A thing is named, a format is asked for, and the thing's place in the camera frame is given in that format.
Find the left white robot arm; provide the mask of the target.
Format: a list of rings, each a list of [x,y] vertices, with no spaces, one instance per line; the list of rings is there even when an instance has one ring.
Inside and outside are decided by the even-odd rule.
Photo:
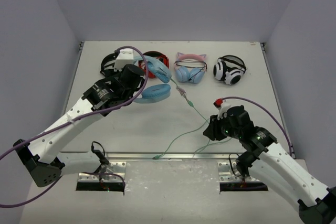
[[[145,72],[127,64],[114,76],[98,80],[61,118],[25,144],[15,142],[16,153],[38,187],[45,187],[63,175],[105,173],[110,166],[104,153],[92,147],[85,153],[63,153],[62,149],[90,125],[103,119],[111,108],[130,100],[144,83]]]

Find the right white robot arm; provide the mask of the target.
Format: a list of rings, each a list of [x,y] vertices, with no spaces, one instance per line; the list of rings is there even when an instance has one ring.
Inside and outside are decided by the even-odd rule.
[[[245,152],[236,158],[243,178],[254,177],[298,212],[303,223],[331,223],[335,219],[335,188],[305,170],[267,129],[255,126],[241,106],[223,106],[211,115],[203,135],[212,141],[239,140]]]

